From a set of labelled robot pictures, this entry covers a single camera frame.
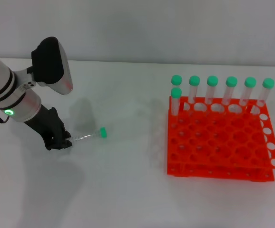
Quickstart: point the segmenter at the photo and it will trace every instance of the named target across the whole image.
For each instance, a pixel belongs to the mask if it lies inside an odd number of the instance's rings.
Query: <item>test tube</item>
[[[239,101],[239,104],[241,106],[247,105],[247,102],[250,99],[252,90],[256,85],[256,79],[253,77],[247,77],[246,81],[244,82],[244,85],[245,85],[245,88],[244,88],[244,91],[243,91],[240,101]]]
[[[256,103],[258,107],[263,107],[265,105],[265,101],[269,96],[271,89],[273,89],[274,84],[274,80],[269,77],[263,80],[262,90]]]
[[[198,89],[198,85],[200,84],[200,78],[198,76],[191,76],[189,79],[189,84],[190,84],[190,88],[189,88],[188,102],[190,104],[194,104],[196,99],[196,91]]]
[[[210,105],[213,102],[215,94],[215,88],[218,84],[218,78],[216,76],[209,76],[207,78],[207,91],[205,96],[205,104]]]
[[[180,98],[182,90],[180,88],[173,88],[171,90],[171,115],[177,116],[180,108]]]
[[[237,78],[230,76],[226,79],[226,89],[222,99],[223,105],[229,105],[236,85],[237,85]]]
[[[74,143],[79,140],[90,139],[90,138],[94,138],[94,137],[107,138],[106,128],[102,127],[99,130],[96,130],[95,132],[93,132],[91,134],[72,136],[72,137],[67,138],[67,140]]]
[[[182,77],[180,75],[173,75],[171,77],[171,84],[173,88],[180,88],[181,83],[182,83]]]

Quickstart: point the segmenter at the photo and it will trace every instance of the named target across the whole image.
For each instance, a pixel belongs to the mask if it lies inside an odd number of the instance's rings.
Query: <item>black stripe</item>
[[[18,105],[24,98],[26,93],[24,93],[15,103],[13,103],[12,105],[8,106],[8,107],[5,107],[5,108],[0,108],[0,110],[8,110],[8,109],[11,109],[13,107],[15,107],[16,105]]]
[[[9,80],[8,80],[8,82],[5,84],[5,86],[0,90],[0,94],[2,94],[2,93],[10,86],[10,83],[12,82],[12,79],[13,79],[13,74],[12,74],[12,71],[10,70],[10,77],[9,77]]]
[[[6,98],[8,98],[15,91],[16,87],[17,87],[17,77],[15,76],[15,78],[14,78],[14,84],[13,84],[12,88],[5,95],[3,95],[2,97],[0,97],[0,101],[3,101]]]

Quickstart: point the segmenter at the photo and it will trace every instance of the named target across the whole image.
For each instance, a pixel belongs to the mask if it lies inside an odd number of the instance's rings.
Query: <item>clear plastic tube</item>
[[[256,103],[258,107],[263,107],[265,105],[266,99],[269,96],[271,89],[273,89],[274,84],[274,80],[269,77],[263,80],[262,90]]]
[[[225,92],[224,92],[224,96],[222,99],[222,104],[223,105],[229,105],[232,95],[233,95],[233,91],[234,91],[234,87],[228,87],[226,86]]]
[[[257,100],[257,106],[258,107],[263,107],[265,105],[266,99],[270,94],[270,89],[262,87],[262,90],[260,92],[259,98]]]
[[[243,91],[243,93],[241,95],[241,98],[240,98],[240,101],[239,101],[239,104],[241,106],[246,106],[247,105],[247,102],[250,99],[252,90],[253,90],[253,88],[249,88],[249,87],[245,86],[244,91]]]
[[[215,94],[215,86],[207,86],[206,96],[205,96],[205,104],[210,105],[213,102],[213,97]]]
[[[171,90],[171,115],[177,116],[180,109],[180,98],[182,96],[182,90],[180,88],[173,88]]]
[[[190,104],[194,104],[195,103],[197,90],[198,90],[198,86],[190,85],[189,96],[188,96],[188,102]]]
[[[180,109],[180,98],[171,98],[171,115],[177,116]]]
[[[71,137],[67,138],[67,140],[74,143],[79,140],[85,140],[85,139],[96,138],[96,137],[106,138],[107,137],[106,128],[102,127],[99,130],[93,132],[92,134],[71,136]]]
[[[209,76],[207,78],[207,91],[205,95],[205,104],[207,105],[212,104],[217,84],[218,84],[218,78],[216,76]]]
[[[234,76],[230,76],[226,79],[226,89],[225,89],[224,96],[222,99],[223,105],[229,105],[231,98],[233,96],[234,88],[237,85],[237,82],[238,82],[238,80]]]
[[[253,77],[247,77],[245,82],[244,82],[244,85],[245,85],[245,88],[243,90],[243,93],[242,93],[240,101],[239,101],[239,104],[241,106],[246,106],[247,105],[247,102],[250,99],[252,90],[256,85],[256,79],[253,78]]]

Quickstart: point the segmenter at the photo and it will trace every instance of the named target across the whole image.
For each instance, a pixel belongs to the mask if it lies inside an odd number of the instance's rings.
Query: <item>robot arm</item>
[[[32,52],[32,63],[25,70],[13,72],[0,61],[0,109],[38,132],[48,150],[70,147],[72,143],[67,140],[70,134],[56,109],[46,109],[31,90],[38,83],[62,95],[72,91],[67,57],[58,40],[54,37],[43,40]]]

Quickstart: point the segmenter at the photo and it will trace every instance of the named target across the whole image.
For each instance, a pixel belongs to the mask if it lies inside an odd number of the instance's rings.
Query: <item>green cap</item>
[[[171,84],[179,86],[182,83],[182,77],[180,75],[173,75],[171,78]]]
[[[198,86],[200,84],[200,78],[198,76],[191,76],[189,79],[189,84],[192,86]]]
[[[237,78],[230,76],[226,80],[226,85],[228,87],[235,87],[237,85],[237,81],[238,81]]]
[[[267,89],[272,89],[274,87],[274,80],[267,77],[265,80],[263,80],[262,86]]]
[[[254,88],[256,85],[256,79],[254,77],[247,77],[246,81],[244,82],[244,85],[247,88]]]
[[[218,84],[218,78],[216,76],[209,76],[207,78],[207,84],[212,87],[216,86]]]
[[[180,98],[182,96],[182,90],[180,88],[173,88],[171,90],[172,98]]]
[[[100,136],[101,136],[102,138],[107,138],[107,131],[106,131],[106,128],[102,127],[102,128],[100,129]]]

